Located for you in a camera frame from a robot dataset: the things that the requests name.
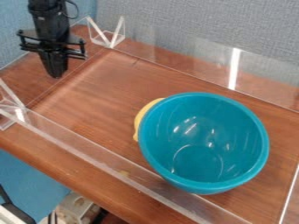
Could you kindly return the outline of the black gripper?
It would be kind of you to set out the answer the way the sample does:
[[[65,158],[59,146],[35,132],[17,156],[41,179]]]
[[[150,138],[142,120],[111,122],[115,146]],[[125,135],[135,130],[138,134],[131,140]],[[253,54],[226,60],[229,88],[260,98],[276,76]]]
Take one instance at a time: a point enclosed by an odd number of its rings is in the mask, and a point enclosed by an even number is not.
[[[69,70],[69,57],[85,60],[86,40],[71,33],[69,17],[62,13],[33,16],[35,28],[19,30],[23,50],[39,53],[45,68],[53,78],[61,78]],[[61,52],[55,56],[55,69],[50,52]]]

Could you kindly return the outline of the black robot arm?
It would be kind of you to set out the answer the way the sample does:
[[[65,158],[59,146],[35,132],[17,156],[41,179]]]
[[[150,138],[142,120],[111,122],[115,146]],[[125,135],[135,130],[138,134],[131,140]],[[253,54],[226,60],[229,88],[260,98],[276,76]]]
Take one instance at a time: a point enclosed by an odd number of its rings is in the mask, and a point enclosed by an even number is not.
[[[19,30],[21,48],[38,53],[49,75],[59,79],[69,70],[69,58],[85,60],[86,40],[71,33],[67,4],[73,0],[29,0],[35,28]]]

